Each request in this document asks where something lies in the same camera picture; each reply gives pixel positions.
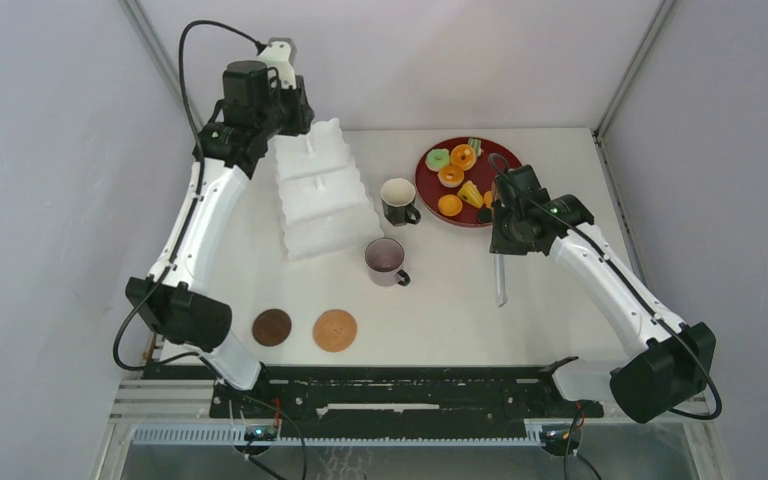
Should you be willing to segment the metal tongs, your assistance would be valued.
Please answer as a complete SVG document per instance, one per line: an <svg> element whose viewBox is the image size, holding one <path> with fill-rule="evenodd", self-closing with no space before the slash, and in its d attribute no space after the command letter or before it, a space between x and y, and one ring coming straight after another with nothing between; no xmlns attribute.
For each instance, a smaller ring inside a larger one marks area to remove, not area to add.
<svg viewBox="0 0 768 480"><path fill-rule="evenodd" d="M506 289L506 275L505 275L505 257L503 255L494 256L494 270L495 270L495 300L496 306L502 308L508 301L507 289Z"/></svg>

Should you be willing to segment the yellow cake slice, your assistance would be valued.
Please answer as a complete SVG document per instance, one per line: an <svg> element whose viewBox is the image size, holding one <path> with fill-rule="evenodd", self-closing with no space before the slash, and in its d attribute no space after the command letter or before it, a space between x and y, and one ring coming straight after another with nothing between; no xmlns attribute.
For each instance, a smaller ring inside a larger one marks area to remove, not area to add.
<svg viewBox="0 0 768 480"><path fill-rule="evenodd" d="M465 181L457 192L457 196L462 202L481 209L485 206L485 199L482 192L472 181Z"/></svg>

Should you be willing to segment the white tiered dessert stand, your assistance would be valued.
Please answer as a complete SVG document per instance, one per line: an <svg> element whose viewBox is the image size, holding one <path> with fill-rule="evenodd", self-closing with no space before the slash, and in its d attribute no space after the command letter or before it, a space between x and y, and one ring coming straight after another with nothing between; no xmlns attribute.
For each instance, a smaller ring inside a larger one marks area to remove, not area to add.
<svg viewBox="0 0 768 480"><path fill-rule="evenodd" d="M314 122L306 135L279 135L271 151L288 260L365 245L383 235L337 118Z"/></svg>

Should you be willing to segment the black mug white inside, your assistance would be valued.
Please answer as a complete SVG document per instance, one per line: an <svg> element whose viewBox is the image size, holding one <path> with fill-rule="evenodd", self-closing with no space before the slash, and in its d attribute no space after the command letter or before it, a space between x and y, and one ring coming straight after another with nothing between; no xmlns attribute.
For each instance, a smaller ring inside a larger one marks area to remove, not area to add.
<svg viewBox="0 0 768 480"><path fill-rule="evenodd" d="M416 208L417 190L407 179L392 178L380 189L382 211L385 219L393 226L416 225L421 214Z"/></svg>

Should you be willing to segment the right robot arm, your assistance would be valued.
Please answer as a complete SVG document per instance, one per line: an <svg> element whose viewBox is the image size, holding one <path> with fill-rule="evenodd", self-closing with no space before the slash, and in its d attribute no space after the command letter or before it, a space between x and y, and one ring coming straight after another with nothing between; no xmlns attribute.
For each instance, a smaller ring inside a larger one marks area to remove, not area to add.
<svg viewBox="0 0 768 480"><path fill-rule="evenodd" d="M666 307L615 253L577 197L550 197L529 165L494 171L491 253L541 253L563 267L627 356L619 363L573 356L550 365L550 381L537 391L542 410L562 416L577 401L591 401L614 403L637 423L664 413L717 419L724 403L711 376L713 331Z"/></svg>

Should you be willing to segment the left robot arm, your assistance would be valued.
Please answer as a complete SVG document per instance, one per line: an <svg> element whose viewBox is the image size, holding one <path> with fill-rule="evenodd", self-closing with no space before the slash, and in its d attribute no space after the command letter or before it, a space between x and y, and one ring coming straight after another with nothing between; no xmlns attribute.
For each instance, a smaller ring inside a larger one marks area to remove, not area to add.
<svg viewBox="0 0 768 480"><path fill-rule="evenodd" d="M302 76L288 61L229 64L222 99L197 135L185 200L161 254L144 278L132 277L131 314L149 330L197 355L230 387L250 417L271 407L271 388L258 381L261 363L231 331L232 309L208 297L207 282L230 214L277 135L310 131L314 117Z"/></svg>

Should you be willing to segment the black cookie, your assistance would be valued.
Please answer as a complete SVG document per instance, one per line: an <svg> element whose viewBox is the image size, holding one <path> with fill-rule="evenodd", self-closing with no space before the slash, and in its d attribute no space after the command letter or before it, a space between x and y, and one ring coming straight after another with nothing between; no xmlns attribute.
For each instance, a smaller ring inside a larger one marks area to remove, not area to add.
<svg viewBox="0 0 768 480"><path fill-rule="evenodd" d="M490 224L493 222L493 210L482 207L476 213L476 220L479 224Z"/></svg>

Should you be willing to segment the orange round tart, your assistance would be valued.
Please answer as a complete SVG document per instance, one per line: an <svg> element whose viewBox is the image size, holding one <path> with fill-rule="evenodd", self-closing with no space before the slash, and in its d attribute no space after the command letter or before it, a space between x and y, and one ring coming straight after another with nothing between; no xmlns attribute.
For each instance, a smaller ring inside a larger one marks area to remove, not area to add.
<svg viewBox="0 0 768 480"><path fill-rule="evenodd" d="M463 201L454 194L443 195L438 199L438 210L445 217L456 217L463 209Z"/></svg>

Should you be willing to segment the red round tray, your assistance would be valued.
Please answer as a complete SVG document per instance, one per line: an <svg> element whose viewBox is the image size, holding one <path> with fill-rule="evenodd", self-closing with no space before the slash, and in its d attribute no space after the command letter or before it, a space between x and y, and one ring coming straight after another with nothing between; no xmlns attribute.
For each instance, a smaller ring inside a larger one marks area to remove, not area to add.
<svg viewBox="0 0 768 480"><path fill-rule="evenodd" d="M423 154L416 166L417 196L432 214L460 227L480 228L479 210L488 208L496 178L489 156L498 154L510 169L522 165L504 146L481 137L456 137L441 141Z"/></svg>

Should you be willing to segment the orange cream cupcake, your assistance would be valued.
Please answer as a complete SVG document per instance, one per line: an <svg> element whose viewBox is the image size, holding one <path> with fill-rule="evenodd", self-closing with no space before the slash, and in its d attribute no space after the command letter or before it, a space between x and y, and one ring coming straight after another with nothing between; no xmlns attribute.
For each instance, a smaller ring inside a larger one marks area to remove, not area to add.
<svg viewBox="0 0 768 480"><path fill-rule="evenodd" d="M456 165L442 167L437 174L439 182L446 188L459 187L465 179L465 171Z"/></svg>

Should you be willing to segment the green striped cake slice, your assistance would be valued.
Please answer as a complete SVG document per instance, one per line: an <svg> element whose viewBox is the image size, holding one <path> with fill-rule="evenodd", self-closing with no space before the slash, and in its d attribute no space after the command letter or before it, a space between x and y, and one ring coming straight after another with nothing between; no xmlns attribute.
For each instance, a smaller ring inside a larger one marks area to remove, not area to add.
<svg viewBox="0 0 768 480"><path fill-rule="evenodd" d="M478 138L469 138L467 144L474 151L476 157L482 154L482 141Z"/></svg>

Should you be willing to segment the green donut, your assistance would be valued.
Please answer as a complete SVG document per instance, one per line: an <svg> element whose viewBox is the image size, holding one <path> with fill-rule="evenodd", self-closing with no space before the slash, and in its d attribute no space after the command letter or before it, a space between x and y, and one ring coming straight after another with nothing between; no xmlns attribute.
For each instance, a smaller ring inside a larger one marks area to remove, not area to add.
<svg viewBox="0 0 768 480"><path fill-rule="evenodd" d="M425 166L432 172L439 172L449 164L450 153L445 148L432 149L425 157Z"/></svg>

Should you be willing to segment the dark brown coaster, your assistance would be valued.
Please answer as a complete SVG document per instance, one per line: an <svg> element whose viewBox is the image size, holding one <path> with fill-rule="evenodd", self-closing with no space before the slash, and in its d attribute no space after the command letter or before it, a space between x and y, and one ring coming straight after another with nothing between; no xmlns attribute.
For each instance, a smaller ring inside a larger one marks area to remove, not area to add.
<svg viewBox="0 0 768 480"><path fill-rule="evenodd" d="M254 340L265 347L280 345L289 337L291 331L291 317L281 309L268 309L261 312L251 327Z"/></svg>

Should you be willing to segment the light brown coaster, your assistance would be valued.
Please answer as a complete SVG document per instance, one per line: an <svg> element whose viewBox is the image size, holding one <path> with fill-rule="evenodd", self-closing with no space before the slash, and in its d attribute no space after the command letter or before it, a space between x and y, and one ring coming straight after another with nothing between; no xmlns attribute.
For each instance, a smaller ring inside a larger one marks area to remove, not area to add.
<svg viewBox="0 0 768 480"><path fill-rule="evenodd" d="M357 336L357 322L345 310L324 312L313 327L314 342L324 351L337 353L346 350Z"/></svg>

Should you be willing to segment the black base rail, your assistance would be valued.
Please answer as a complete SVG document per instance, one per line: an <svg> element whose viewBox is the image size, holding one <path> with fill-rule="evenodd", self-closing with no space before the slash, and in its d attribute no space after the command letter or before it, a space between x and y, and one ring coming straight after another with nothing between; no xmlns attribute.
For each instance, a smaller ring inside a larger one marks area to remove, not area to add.
<svg viewBox="0 0 768 480"><path fill-rule="evenodd" d="M147 380L210 380L209 415L270 420L281 431L384 435L513 433L529 421L600 418L561 398L545 367L291 367L268 366L250 391L223 386L206 366L156 366Z"/></svg>

